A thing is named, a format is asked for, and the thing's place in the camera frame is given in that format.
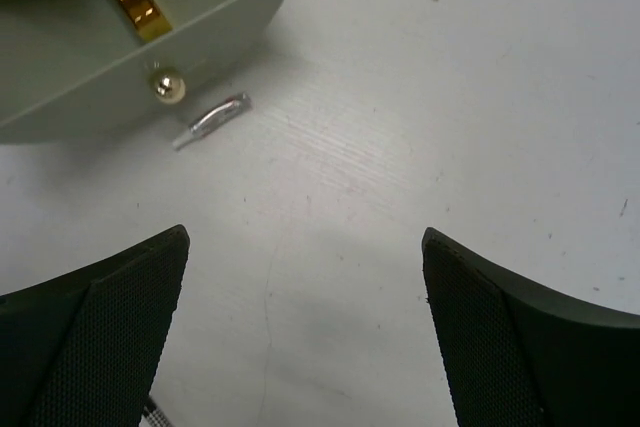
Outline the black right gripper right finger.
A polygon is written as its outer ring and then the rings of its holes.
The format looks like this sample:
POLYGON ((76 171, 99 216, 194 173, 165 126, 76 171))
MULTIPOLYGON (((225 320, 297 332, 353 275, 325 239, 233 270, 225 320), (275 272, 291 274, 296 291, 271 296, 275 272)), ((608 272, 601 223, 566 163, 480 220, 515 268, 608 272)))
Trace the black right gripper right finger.
POLYGON ((458 425, 638 425, 638 315, 552 290, 434 228, 422 254, 458 425))

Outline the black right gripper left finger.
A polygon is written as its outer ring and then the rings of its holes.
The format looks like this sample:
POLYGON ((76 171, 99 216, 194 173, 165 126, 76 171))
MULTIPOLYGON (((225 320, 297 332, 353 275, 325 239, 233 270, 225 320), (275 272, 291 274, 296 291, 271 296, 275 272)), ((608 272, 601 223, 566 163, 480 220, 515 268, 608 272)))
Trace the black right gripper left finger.
POLYGON ((107 259, 2 295, 2 425, 146 423, 143 408, 189 247, 185 227, 176 225, 107 259))

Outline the grey bottom drawer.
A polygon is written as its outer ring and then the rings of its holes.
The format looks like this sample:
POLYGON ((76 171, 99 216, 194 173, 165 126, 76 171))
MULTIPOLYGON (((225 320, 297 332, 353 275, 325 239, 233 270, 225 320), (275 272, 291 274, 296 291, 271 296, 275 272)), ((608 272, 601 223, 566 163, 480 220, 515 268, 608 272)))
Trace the grey bottom drawer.
POLYGON ((144 42, 115 0, 1 0, 1 140, 92 136, 185 103, 260 38, 284 0, 155 0, 144 42))

